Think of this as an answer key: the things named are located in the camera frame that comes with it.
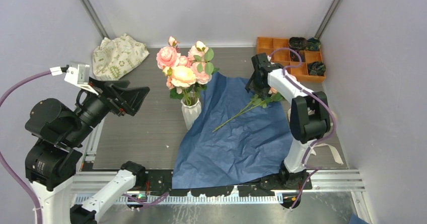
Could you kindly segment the pink flower stem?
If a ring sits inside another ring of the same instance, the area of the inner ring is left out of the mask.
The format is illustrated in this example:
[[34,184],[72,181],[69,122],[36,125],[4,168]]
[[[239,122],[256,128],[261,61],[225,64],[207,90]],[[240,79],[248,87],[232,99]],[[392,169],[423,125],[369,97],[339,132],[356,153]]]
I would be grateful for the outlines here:
[[170,75],[170,69],[179,66],[181,57],[178,49],[179,42],[174,37],[169,37],[168,44],[168,46],[161,48],[156,55],[157,66],[165,76]]
[[188,51],[188,59],[191,61],[191,69],[196,75],[196,82],[200,85],[206,85],[212,78],[212,75],[219,71],[212,60],[214,50],[207,47],[202,41],[197,41]]
[[284,97],[274,88],[267,89],[267,96],[252,90],[245,91],[246,78],[230,78],[215,73],[209,83],[210,95],[206,94],[209,108],[209,132],[216,133],[230,128],[258,128],[272,124],[289,131],[288,119],[282,108]]

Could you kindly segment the blue wrapping paper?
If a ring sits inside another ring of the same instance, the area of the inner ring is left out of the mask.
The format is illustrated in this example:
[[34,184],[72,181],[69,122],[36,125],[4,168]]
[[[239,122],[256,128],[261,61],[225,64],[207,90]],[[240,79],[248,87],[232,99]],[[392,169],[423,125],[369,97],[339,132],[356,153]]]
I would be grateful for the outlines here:
[[174,189],[235,185],[279,172],[293,139],[286,114],[280,102],[241,113],[252,97],[247,82],[213,75],[201,114],[180,144]]

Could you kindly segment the beige printed ribbon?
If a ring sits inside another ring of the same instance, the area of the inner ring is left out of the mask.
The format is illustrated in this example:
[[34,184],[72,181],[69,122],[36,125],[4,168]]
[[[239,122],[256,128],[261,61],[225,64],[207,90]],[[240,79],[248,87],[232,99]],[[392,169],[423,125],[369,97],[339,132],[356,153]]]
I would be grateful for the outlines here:
[[[335,117],[335,120],[337,120],[336,113],[334,111],[332,111],[332,114]],[[287,121],[288,121],[288,123],[290,123],[290,115],[291,115],[291,109],[289,109],[287,111]],[[337,148],[334,147],[334,146],[332,146],[332,145],[330,145],[330,144],[327,144],[327,143],[319,143],[319,144],[315,145],[314,147],[312,147],[311,152],[310,152],[310,156],[311,155],[313,155],[313,156],[317,155],[316,151],[315,151],[315,148],[326,147],[326,146],[330,149],[330,152],[332,154],[334,162],[337,163],[337,164],[339,164],[339,165],[344,165],[344,162],[343,162],[343,160],[342,160],[342,158],[341,158],[341,156],[340,156]]]

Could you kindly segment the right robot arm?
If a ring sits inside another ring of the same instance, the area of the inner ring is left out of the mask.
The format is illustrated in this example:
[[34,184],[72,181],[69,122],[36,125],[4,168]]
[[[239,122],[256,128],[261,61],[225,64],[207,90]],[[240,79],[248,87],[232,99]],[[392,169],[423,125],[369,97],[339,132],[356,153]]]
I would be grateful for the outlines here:
[[304,87],[286,70],[256,69],[246,85],[247,91],[262,98],[267,97],[270,88],[276,89],[291,105],[289,129],[293,140],[278,176],[282,187],[292,189],[305,177],[312,147],[330,130],[330,110],[323,92]]

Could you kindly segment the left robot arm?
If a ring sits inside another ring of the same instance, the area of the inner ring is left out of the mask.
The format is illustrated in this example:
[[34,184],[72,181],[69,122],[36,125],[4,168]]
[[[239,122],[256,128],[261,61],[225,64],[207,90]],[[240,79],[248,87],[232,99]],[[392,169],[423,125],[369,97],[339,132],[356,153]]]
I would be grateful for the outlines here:
[[89,200],[70,204],[83,141],[109,113],[134,116],[150,91],[129,84],[90,78],[80,84],[74,110],[55,98],[40,101],[31,110],[25,128],[38,139],[26,156],[25,174],[40,204],[41,223],[98,223],[126,191],[146,186],[145,167],[128,161]]

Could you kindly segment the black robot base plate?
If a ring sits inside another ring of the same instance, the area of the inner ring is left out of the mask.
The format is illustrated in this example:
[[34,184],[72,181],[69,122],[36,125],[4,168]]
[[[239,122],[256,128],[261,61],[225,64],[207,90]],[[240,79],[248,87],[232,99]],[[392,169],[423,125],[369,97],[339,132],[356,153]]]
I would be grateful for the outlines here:
[[290,191],[296,195],[301,189],[311,189],[310,180],[307,179],[309,173],[303,171],[300,174],[292,174],[291,179],[284,181],[281,179],[281,173],[261,177],[246,183],[237,185],[226,185],[208,188],[193,189],[173,189],[171,170],[150,170],[146,173],[146,181],[137,183],[131,191],[142,194],[142,199],[147,199],[148,195],[160,196],[169,193],[171,197],[184,197],[190,194],[194,197],[202,195],[206,197],[230,196],[233,190],[237,191],[240,197],[262,197],[273,196],[275,191]]

